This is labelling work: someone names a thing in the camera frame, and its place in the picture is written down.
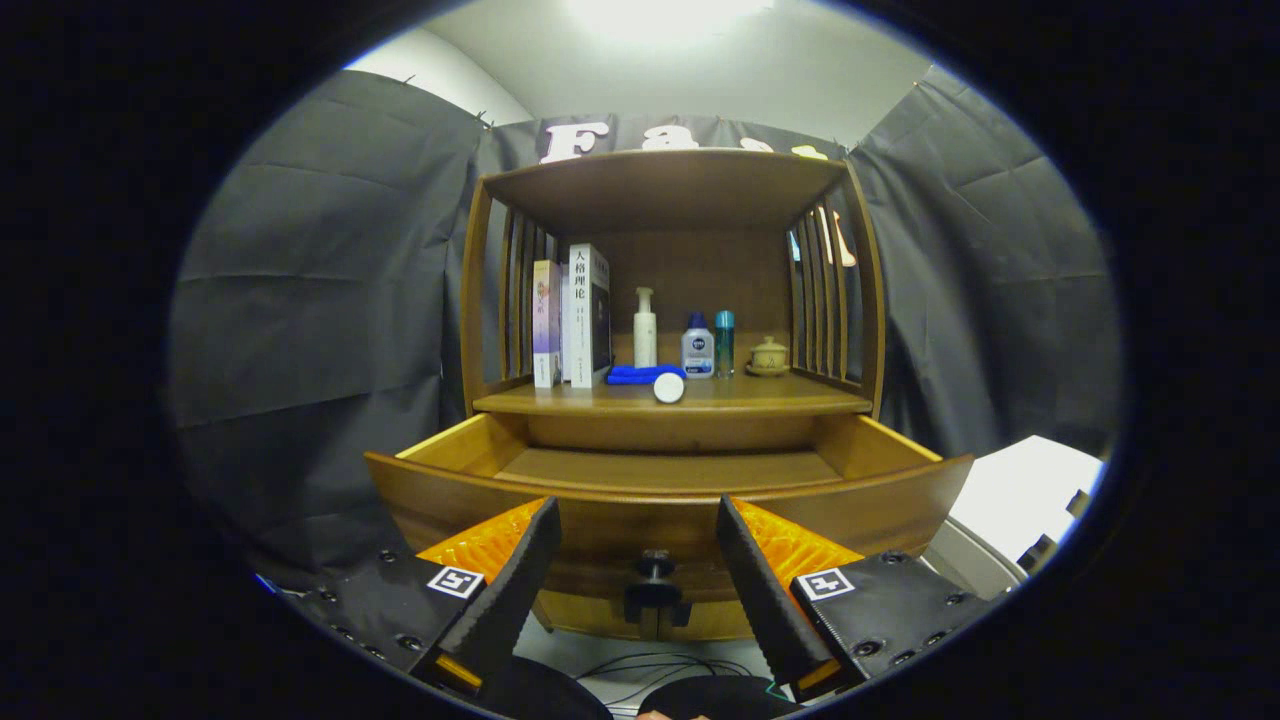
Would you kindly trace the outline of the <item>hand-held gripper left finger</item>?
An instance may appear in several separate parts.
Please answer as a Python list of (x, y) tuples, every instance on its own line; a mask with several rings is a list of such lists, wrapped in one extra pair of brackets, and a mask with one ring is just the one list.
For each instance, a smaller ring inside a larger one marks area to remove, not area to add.
[(291, 592), (291, 607), (399, 673), (476, 696), (509, 662), (561, 539), (558, 500), (543, 496), (421, 553), (383, 550)]

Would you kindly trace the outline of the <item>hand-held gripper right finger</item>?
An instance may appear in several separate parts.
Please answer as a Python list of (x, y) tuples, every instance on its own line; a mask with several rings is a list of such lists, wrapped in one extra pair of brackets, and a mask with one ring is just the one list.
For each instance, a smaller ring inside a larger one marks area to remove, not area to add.
[(742, 498), (716, 538), (768, 667), (796, 701), (852, 689), (925, 657), (996, 603), (910, 553), (863, 555)]

